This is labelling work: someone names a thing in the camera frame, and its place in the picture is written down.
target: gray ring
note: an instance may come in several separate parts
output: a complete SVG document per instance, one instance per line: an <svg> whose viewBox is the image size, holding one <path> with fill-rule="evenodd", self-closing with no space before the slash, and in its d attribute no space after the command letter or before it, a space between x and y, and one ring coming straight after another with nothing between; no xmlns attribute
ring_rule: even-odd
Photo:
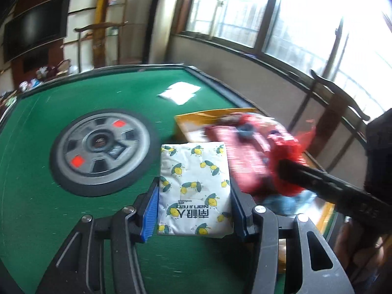
<svg viewBox="0 0 392 294"><path fill-rule="evenodd" d="M104 125L97 125L94 123L98 119L106 119ZM124 120L126 122L126 128L116 129L111 126L116 120ZM91 152L86 148L86 139L89 134L99 129L108 129L114 133L115 139L126 146L125 150L120 154L117 159L108 157L102 152ZM138 141L126 140L123 134L127 130L135 129L138 132ZM78 149L73 149L70 152L66 152L66 145L68 140L75 140L78 142ZM126 174L133 171L148 153L150 147L150 135L147 128L138 119L120 112L104 112L96 115L88 116L75 125L73 125L67 132L62 136L56 149L55 160L61 173L78 184L84 185L96 185L106 184L113 182ZM84 164L81 169L74 169L70 165L70 160L80 154L88 163ZM99 159L105 159L110 162L110 171L104 171L98 175L91 176L91 167L94 161Z"/></svg>

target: white package with lemon print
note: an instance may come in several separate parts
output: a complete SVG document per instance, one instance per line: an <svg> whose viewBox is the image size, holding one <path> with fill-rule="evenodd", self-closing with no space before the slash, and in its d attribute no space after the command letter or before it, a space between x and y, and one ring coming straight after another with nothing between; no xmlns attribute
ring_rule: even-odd
<svg viewBox="0 0 392 294"><path fill-rule="evenodd" d="M162 145L158 234L232 234L229 179L223 142Z"/></svg>

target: glass pane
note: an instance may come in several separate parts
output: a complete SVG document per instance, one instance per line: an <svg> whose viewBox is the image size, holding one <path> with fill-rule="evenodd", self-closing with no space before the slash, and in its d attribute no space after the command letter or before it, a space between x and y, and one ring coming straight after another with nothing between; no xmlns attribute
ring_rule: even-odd
<svg viewBox="0 0 392 294"><path fill-rule="evenodd" d="M349 37L334 82L376 118L392 107L392 32L383 14L392 14L391 5L347 0L345 9Z"/></svg>
<svg viewBox="0 0 392 294"><path fill-rule="evenodd" d="M268 0L223 0L216 37L253 47Z"/></svg>
<svg viewBox="0 0 392 294"><path fill-rule="evenodd" d="M267 1L194 0L187 30L209 34L214 29L216 37L253 47ZM216 27L212 28L214 14Z"/></svg>
<svg viewBox="0 0 392 294"><path fill-rule="evenodd" d="M342 15L340 0L280 0L266 53L306 74L320 74Z"/></svg>

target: window sill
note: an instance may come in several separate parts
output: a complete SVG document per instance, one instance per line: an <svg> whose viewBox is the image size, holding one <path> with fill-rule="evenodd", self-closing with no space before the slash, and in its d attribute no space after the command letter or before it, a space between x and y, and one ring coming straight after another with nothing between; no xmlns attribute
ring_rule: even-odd
<svg viewBox="0 0 392 294"><path fill-rule="evenodd" d="M242 58L250 60L272 72L286 79L288 82L292 83L303 92L309 91L309 86L311 85L312 78L301 71L298 71L292 66L273 58L267 54L263 54L260 58L257 58L255 55L251 53L252 48L248 48L247 46L237 44L231 41L226 41L223 39L213 38L212 40L207 40L200 35L198 37L197 34L193 32L182 32L180 34L174 34L175 36L180 36L183 38L191 39L197 42L205 43L219 49L225 50L227 52L236 54ZM316 100L320 105L326 107L328 105L329 100L331 99L333 93L326 87L322 85L318 85L316 87L316 92L313 92L312 98ZM351 109L346 111L346 114L342 117L342 124L351 132L355 132L355 124L357 123L358 116ZM360 127L361 132L365 132L365 123ZM365 148L366 140L364 136L355 132L355 138L361 143L361 145Z"/></svg>

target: window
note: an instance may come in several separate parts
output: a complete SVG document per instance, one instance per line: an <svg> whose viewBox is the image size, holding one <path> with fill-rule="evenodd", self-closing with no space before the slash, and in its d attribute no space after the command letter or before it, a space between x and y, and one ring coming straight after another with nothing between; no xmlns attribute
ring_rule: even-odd
<svg viewBox="0 0 392 294"><path fill-rule="evenodd" d="M193 0L187 31L305 82L313 69L375 118L392 107L391 19L389 0Z"/></svg>
<svg viewBox="0 0 392 294"><path fill-rule="evenodd" d="M268 0L194 0L188 31L253 47Z"/></svg>

